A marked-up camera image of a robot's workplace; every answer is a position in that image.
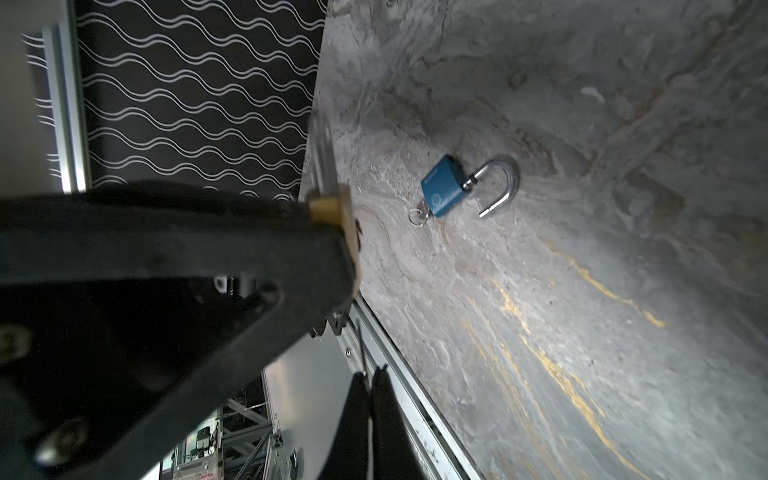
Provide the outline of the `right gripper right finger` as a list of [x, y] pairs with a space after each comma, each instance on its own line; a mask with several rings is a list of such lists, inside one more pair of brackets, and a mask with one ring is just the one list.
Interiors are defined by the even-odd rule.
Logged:
[[377, 368], [370, 391], [373, 478], [422, 480], [425, 478], [411, 447], [402, 411], [387, 367]]

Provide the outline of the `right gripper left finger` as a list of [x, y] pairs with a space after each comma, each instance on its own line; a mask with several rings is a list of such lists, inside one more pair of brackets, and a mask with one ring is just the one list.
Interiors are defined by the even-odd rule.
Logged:
[[320, 480], [366, 479], [370, 405], [366, 378], [353, 375], [340, 421]]

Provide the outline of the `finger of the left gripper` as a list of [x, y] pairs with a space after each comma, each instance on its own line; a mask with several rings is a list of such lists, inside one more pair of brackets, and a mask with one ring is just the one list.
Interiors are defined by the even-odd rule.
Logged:
[[155, 181], [1, 202], [3, 285], [220, 275], [273, 282], [321, 312], [357, 289], [343, 231], [305, 203]]
[[334, 289], [273, 283], [3, 288], [2, 477], [142, 477], [335, 306]]

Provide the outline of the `brass padlock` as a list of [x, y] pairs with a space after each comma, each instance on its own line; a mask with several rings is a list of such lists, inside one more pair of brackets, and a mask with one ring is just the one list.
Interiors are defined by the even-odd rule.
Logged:
[[360, 235], [351, 190], [338, 178], [332, 128], [327, 116], [314, 110], [308, 123], [307, 153], [312, 161], [316, 187], [308, 196], [313, 222], [340, 230], [354, 268], [352, 295], [361, 284]]

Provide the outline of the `blue padlock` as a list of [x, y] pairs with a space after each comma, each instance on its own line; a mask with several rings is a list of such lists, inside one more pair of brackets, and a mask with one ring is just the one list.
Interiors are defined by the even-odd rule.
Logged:
[[480, 219], [495, 213], [516, 196], [522, 181], [517, 161], [511, 156], [500, 155], [467, 173], [455, 156], [444, 155], [421, 180], [422, 199], [409, 209], [408, 222], [414, 227], [422, 227], [430, 218], [447, 215], [484, 177], [494, 172], [503, 175], [505, 186], [502, 193], [479, 212]]

